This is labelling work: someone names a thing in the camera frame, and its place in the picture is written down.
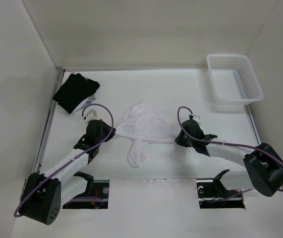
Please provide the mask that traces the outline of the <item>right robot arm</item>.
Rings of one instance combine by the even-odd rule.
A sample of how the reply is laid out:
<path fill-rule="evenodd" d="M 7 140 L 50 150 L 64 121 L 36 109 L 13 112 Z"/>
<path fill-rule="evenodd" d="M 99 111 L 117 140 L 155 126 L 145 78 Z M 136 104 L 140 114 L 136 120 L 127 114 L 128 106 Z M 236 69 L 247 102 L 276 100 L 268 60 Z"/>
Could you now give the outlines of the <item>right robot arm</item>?
<path fill-rule="evenodd" d="M 205 134 L 194 119 L 180 124 L 181 132 L 176 144 L 193 148 L 208 157 L 222 158 L 245 167 L 249 188 L 264 196 L 273 196 L 283 186 L 283 161 L 266 143 L 257 147 L 230 146 L 226 141 L 218 142 L 217 136 Z"/>

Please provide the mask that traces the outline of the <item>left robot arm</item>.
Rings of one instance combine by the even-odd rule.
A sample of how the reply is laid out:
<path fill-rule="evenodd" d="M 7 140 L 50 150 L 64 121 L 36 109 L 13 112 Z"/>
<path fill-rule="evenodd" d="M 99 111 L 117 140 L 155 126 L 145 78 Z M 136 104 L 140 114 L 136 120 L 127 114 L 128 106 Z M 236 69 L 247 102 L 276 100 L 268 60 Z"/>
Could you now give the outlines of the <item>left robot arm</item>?
<path fill-rule="evenodd" d="M 74 197 L 90 197 L 93 176 L 80 171 L 98 155 L 100 145 L 115 135 L 116 129 L 101 119 L 88 122 L 85 134 L 71 152 L 43 173 L 32 173 L 26 182 L 14 216 L 25 216 L 45 225 L 52 224 L 60 209 Z"/>

